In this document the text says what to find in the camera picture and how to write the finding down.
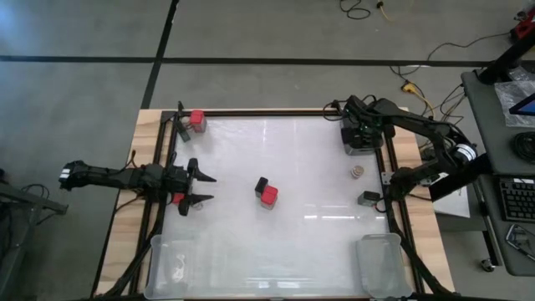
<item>concrete floor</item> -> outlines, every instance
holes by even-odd
[[[349,20],[336,1],[183,0],[166,57],[425,59],[446,41],[468,43],[505,33],[521,0],[385,2],[396,19]],[[171,0],[0,2],[0,55],[154,57]],[[494,38],[433,59],[489,60],[508,47]],[[93,286],[117,191],[59,190],[64,163],[119,167],[125,161],[152,64],[0,63],[0,166],[15,186],[47,185],[69,213],[38,228],[18,282],[19,296],[87,297]],[[410,76],[438,105],[470,68],[422,68]],[[350,94],[375,94],[420,112],[387,67],[164,64],[151,108],[319,107]],[[481,145],[467,102],[460,127]],[[481,273],[478,233],[444,233],[456,288],[472,296],[534,299],[531,278],[503,269]]]

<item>desk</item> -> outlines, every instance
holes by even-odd
[[[519,159],[509,147],[509,141],[514,135],[529,131],[529,129],[505,126],[502,106],[497,98],[494,85],[482,84],[473,72],[464,73],[461,78],[483,144],[487,149],[492,170],[496,174],[533,176],[533,165]],[[480,192],[479,202],[486,208],[482,213],[486,220],[487,230],[491,235],[492,241],[490,244],[487,242],[491,257],[492,253],[495,252],[498,264],[503,259],[505,267],[511,275],[535,276],[535,263],[513,249],[505,241],[507,231],[513,222],[502,220],[500,209],[502,204],[500,196],[497,195],[494,188],[492,176],[480,176],[476,181],[476,188]],[[535,232],[535,224],[519,222],[516,224],[525,227],[528,231]]]
[[[142,110],[138,116],[131,146],[132,149],[137,151],[135,161],[138,165],[152,162],[161,111]],[[399,166],[419,166],[421,160],[415,135],[399,128],[396,129],[396,132],[394,147]],[[167,150],[168,142],[168,138],[164,139],[163,150]],[[388,168],[389,162],[385,148],[383,149],[383,157]],[[163,159],[166,158],[166,154],[162,155],[161,158],[161,164],[164,164]],[[429,197],[428,191],[424,188],[418,188],[413,193]],[[134,198],[134,196],[133,192],[122,191],[119,195],[117,206]],[[454,290],[432,203],[408,197],[407,206],[417,252],[442,285]],[[118,212],[112,221],[102,270],[97,279],[96,293],[104,293],[113,286],[115,280],[123,273],[130,260],[134,257],[142,211],[143,201],[134,202]],[[410,285],[414,287],[411,281],[410,265],[407,258],[404,258],[404,260],[407,279]],[[145,260],[141,274],[141,287],[145,286],[147,267],[148,260]]]

